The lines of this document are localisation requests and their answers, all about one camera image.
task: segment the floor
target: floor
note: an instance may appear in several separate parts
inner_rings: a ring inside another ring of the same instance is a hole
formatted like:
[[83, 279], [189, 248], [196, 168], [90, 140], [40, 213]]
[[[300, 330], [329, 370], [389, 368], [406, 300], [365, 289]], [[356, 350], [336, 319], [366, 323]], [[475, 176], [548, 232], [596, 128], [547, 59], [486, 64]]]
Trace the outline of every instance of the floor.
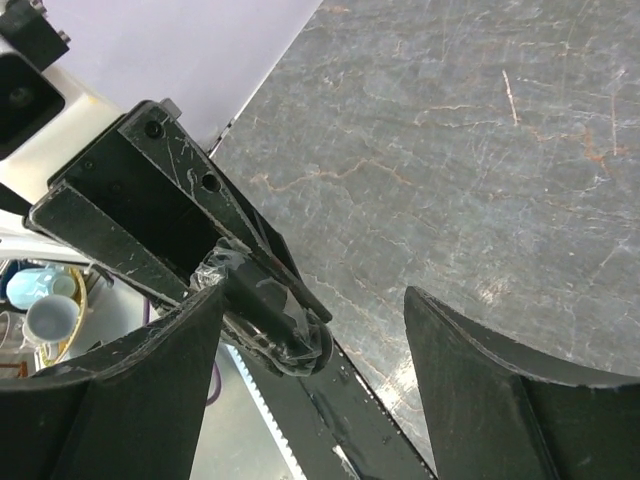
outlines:
[[432, 465], [407, 285], [640, 374], [638, 38], [633, 0], [327, 0], [214, 158]]
[[207, 406], [190, 480], [294, 480], [245, 380], [226, 347], [218, 349], [222, 393]]

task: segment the gold-rimmed plate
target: gold-rimmed plate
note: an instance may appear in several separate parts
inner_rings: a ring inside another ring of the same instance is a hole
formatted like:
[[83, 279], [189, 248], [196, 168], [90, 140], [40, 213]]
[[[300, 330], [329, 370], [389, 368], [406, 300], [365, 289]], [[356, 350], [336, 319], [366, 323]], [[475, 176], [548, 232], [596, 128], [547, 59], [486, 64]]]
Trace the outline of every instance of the gold-rimmed plate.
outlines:
[[77, 338], [78, 332], [82, 328], [82, 324], [84, 323], [84, 319], [87, 313], [87, 285], [82, 277], [82, 272], [77, 268], [66, 268], [67, 272], [73, 276], [73, 279], [76, 282], [78, 288], [76, 289], [76, 293], [71, 297], [80, 307], [80, 312], [78, 313], [78, 318], [76, 320], [76, 325], [73, 328], [73, 332], [71, 336], [58, 343], [58, 355], [54, 359], [49, 359], [47, 355], [47, 348], [45, 346], [38, 347], [38, 355], [40, 356], [40, 361], [45, 367], [50, 367], [60, 362], [62, 358], [67, 354], [69, 348], [73, 344], [73, 341]]

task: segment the scratches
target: scratches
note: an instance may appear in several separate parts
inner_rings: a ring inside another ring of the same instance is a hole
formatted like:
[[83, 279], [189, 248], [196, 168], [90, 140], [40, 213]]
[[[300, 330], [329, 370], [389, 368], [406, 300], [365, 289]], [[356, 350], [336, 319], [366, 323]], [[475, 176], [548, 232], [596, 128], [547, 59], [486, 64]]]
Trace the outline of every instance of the scratches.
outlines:
[[331, 285], [331, 284], [329, 284], [327, 282], [323, 282], [318, 277], [314, 277], [313, 275], [311, 275], [311, 277], [314, 279], [316, 285], [329, 289], [331, 292], [333, 292], [333, 294], [337, 298], [342, 299], [347, 305], [349, 305], [357, 313], [362, 315], [363, 319], [365, 319], [366, 321], [369, 321], [369, 322], [372, 320], [371, 319], [371, 313], [368, 310], [365, 310], [361, 306], [356, 305], [352, 300], [350, 300], [347, 297], [345, 297], [336, 287], [334, 287], [333, 285]]
[[[182, 150], [180, 150], [180, 156], [184, 155], [184, 151], [190, 147], [189, 139], [186, 137], [176, 137], [176, 140], [182, 142]], [[193, 158], [193, 149], [191, 149], [191, 158]]]
[[322, 6], [322, 7], [318, 8], [318, 10], [321, 11], [321, 12], [329, 12], [329, 13], [334, 13], [334, 14], [349, 13], [351, 11], [347, 7], [343, 7], [341, 5], [337, 5], [337, 6], [333, 6], [333, 7]]
[[169, 154], [169, 160], [171, 161], [171, 169], [173, 170], [173, 178], [178, 182], [178, 172], [176, 171], [176, 161], [173, 158], [173, 152], [171, 151], [171, 143], [167, 142], [167, 153]]
[[528, 127], [527, 130], [531, 132], [538, 143], [546, 143], [551, 140], [577, 140], [584, 138], [584, 133], [555, 133], [553, 135], [542, 135], [538, 130], [533, 127]]
[[605, 265], [609, 262], [609, 260], [611, 260], [611, 258], [618, 253], [619, 249], [620, 249], [620, 245], [619, 244], [615, 245], [611, 249], [611, 252], [609, 252], [609, 255], [607, 255], [607, 257], [602, 262], [600, 262], [600, 264], [596, 267], [595, 271], [591, 274], [589, 278], [589, 288], [593, 287], [593, 284], [598, 278], [598, 275], [600, 275], [600, 272], [602, 272], [602, 270], [604, 269]]
[[459, 110], [461, 108], [482, 108], [479, 105], [469, 105], [469, 104], [460, 104], [460, 105], [432, 105], [429, 107], [429, 110]]
[[507, 278], [494, 278], [488, 283], [479, 285], [477, 294], [487, 306], [493, 306], [500, 302], [504, 295], [510, 293], [509, 281]]
[[591, 463], [591, 455], [584, 457], [579, 463], [578, 467], [586, 467]]
[[611, 141], [613, 142], [613, 156], [618, 156], [618, 135], [616, 134], [616, 94], [611, 95]]
[[407, 355], [395, 366], [380, 388], [376, 389], [376, 393], [383, 405], [387, 407], [391, 414], [394, 414], [403, 403], [408, 408], [411, 408], [407, 403], [403, 402], [403, 398], [407, 392], [417, 388], [418, 380], [416, 379], [413, 361], [411, 355]]
[[352, 266], [349, 266], [349, 273], [353, 277], [356, 284], [358, 284], [358, 286], [360, 286], [360, 288], [362, 288], [364, 291], [370, 294], [373, 294], [373, 296], [375, 297], [375, 300], [377, 302], [380, 302], [385, 307], [387, 307], [391, 315], [393, 316], [401, 315], [401, 308], [399, 308], [398, 305], [389, 303], [389, 301], [387, 301], [382, 295], [380, 295], [378, 292], [375, 291], [375, 288], [371, 284], [367, 284], [363, 280], [361, 280], [353, 271]]
[[349, 358], [357, 358], [359, 362], [361, 362], [362, 364], [366, 365], [367, 368], [369, 370], [371, 370], [373, 373], [375, 373], [376, 376], [381, 377], [381, 378], [387, 378], [386, 374], [384, 372], [382, 372], [381, 370], [379, 370], [378, 368], [376, 368], [375, 365], [373, 365], [372, 363], [368, 362], [368, 356], [365, 355], [365, 353], [363, 353], [361, 350], [358, 349], [354, 349], [352, 347], [350, 347], [349, 345], [344, 345], [342, 347], [344, 349], [344, 353], [346, 353]]
[[416, 222], [420, 223], [421, 225], [427, 227], [434, 234], [438, 233], [438, 229], [436, 227], [434, 227], [430, 223], [425, 222], [422, 218], [420, 218], [420, 217], [418, 217], [418, 216], [416, 216], [416, 215], [414, 215], [414, 214], [412, 214], [411, 212], [408, 212], [408, 211], [394, 213], [391, 218], [393, 218], [395, 220], [396, 218], [398, 218], [400, 216], [409, 217], [410, 219], [415, 220]]
[[[447, 13], [445, 15], [445, 18], [448, 22], [449, 20], [449, 9], [447, 9]], [[462, 15], [462, 18], [460, 18], [460, 22], [458, 23], [458, 25], [456, 26], [455, 31], [453, 32], [453, 35], [451, 36], [453, 40], [455, 40], [456, 38], [458, 38], [458, 33], [460, 32], [460, 27], [462, 27], [462, 25], [464, 24], [464, 21], [467, 19], [467, 15], [468, 15], [469, 9], [466, 8], [464, 14]], [[449, 53], [449, 50], [451, 49], [451, 43], [450, 42], [449, 45], [446, 45], [445, 48], [445, 43], [446, 43], [446, 28], [443, 28], [443, 38], [442, 38], [442, 47], [443, 47], [443, 53], [442, 53], [442, 63], [444, 63], [445, 59], [447, 58], [447, 54]]]
[[585, 2], [582, 4], [582, 8], [580, 8], [580, 11], [578, 12], [578, 15], [576, 15], [576, 17], [573, 20], [573, 23], [571, 24], [571, 28], [569, 28], [569, 33], [567, 34], [567, 41], [565, 42], [564, 45], [564, 53], [563, 55], [563, 65], [562, 65], [562, 81], [560, 82], [560, 103], [564, 103], [564, 94], [565, 94], [565, 87], [566, 87], [566, 83], [567, 83], [567, 59], [569, 57], [569, 49], [571, 48], [571, 37], [573, 36], [573, 32], [576, 28], [576, 25], [579, 22], [582, 22], [586, 16], [585, 14], [585, 10], [587, 8], [587, 5], [589, 5], [589, 3], [591, 3], [592, 0], [585, 0]]
[[388, 173], [398, 183], [401, 183], [401, 184], [404, 184], [404, 185], [415, 186], [415, 184], [413, 182], [409, 181], [408, 179], [404, 178], [401, 175], [398, 175], [398, 173], [396, 173], [396, 171], [393, 168], [389, 168], [389, 167], [387, 167], [385, 165], [382, 165], [382, 164], [376, 162], [375, 160], [367, 160], [367, 159], [360, 160], [354, 167], [348, 169], [344, 173], [336, 173], [336, 172], [332, 172], [332, 171], [314, 172], [311, 175], [305, 175], [303, 177], [297, 178], [297, 179], [293, 180], [292, 182], [289, 182], [286, 185], [283, 185], [281, 187], [276, 187], [276, 186], [272, 185], [271, 183], [269, 183], [269, 174], [267, 174], [267, 173], [259, 173], [259, 174], [255, 175], [249, 182], [252, 183], [252, 184], [256, 184], [259, 181], [262, 181], [267, 185], [267, 188], [269, 189], [269, 191], [280, 193], [280, 192], [284, 192], [284, 191], [290, 189], [291, 187], [294, 187], [294, 186], [296, 186], [296, 185], [298, 185], [300, 183], [306, 182], [308, 180], [312, 180], [314, 178], [333, 178], [333, 179], [336, 179], [336, 180], [343, 180], [346, 177], [348, 177], [349, 175], [361, 170], [366, 165], [372, 165], [372, 166], [374, 166], [374, 167], [376, 167], [376, 168]]
[[193, 168], [187, 170], [187, 180], [189, 180], [189, 187], [191, 188], [191, 196], [195, 198], [195, 189], [196, 189], [196, 180], [197, 180], [196, 172]]
[[504, 77], [504, 83], [507, 86], [507, 98], [509, 99], [509, 105], [511, 105], [511, 116], [513, 117], [513, 125], [518, 126], [518, 114], [516, 113], [516, 104], [513, 101], [513, 94], [511, 93], [511, 84], [509, 83], [509, 77], [507, 72], [502, 70], [502, 76]]
[[600, 165], [600, 167], [602, 167], [602, 170], [604, 170], [607, 175], [609, 175], [610, 177], [612, 176], [611, 170], [609, 169], [609, 166], [607, 165], [607, 162], [605, 160], [605, 156], [596, 155], [596, 153], [594, 152], [593, 137], [591, 135], [591, 130], [589, 130], [588, 128], [584, 133], [584, 156], [585, 158], [587, 158], [587, 160], [591, 160], [592, 162]]
[[447, 7], [447, 11], [442, 16], [442, 60], [444, 62], [445, 57], [447, 56], [447, 20], [449, 19], [449, 9], [451, 8], [451, 3]]

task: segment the black plastic part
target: black plastic part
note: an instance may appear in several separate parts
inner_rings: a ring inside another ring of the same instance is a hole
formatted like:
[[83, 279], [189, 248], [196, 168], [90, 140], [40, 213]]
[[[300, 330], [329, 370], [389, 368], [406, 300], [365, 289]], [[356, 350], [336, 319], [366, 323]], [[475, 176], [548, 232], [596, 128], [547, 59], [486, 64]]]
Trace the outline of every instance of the black plastic part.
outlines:
[[3, 183], [0, 183], [0, 209], [25, 217], [29, 214], [30, 208], [31, 204], [29, 202]]
[[[247, 363], [305, 476], [309, 480], [435, 479], [338, 344], [334, 351], [322, 372], [308, 378], [278, 378]], [[336, 454], [336, 447], [350, 465]]]
[[204, 290], [82, 357], [0, 382], [2, 478], [187, 480], [223, 305]]
[[[283, 359], [293, 352], [298, 360], [287, 373], [309, 375], [328, 361], [332, 341], [324, 323], [331, 314], [302, 282], [284, 240], [161, 104], [142, 102], [118, 119], [49, 188], [31, 209], [29, 228], [169, 305], [193, 294], [192, 274], [226, 239], [247, 258], [229, 270], [230, 313], [259, 326]], [[284, 313], [289, 294], [318, 325], [312, 345]], [[264, 365], [274, 363], [257, 355]]]
[[62, 95], [24, 57], [16, 52], [0, 55], [0, 160], [49, 123], [64, 105]]
[[0, 36], [40, 71], [69, 50], [58, 32], [28, 0], [7, 3], [0, 15]]
[[639, 379], [528, 348], [416, 288], [405, 323], [441, 480], [638, 478]]

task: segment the camera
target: camera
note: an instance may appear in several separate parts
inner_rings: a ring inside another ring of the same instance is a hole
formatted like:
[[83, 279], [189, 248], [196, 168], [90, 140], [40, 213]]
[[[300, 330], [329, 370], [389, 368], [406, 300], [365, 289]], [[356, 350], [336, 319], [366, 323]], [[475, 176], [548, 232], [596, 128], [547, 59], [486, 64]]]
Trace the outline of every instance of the camera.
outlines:
[[62, 95], [15, 51], [0, 53], [0, 160], [58, 115]]

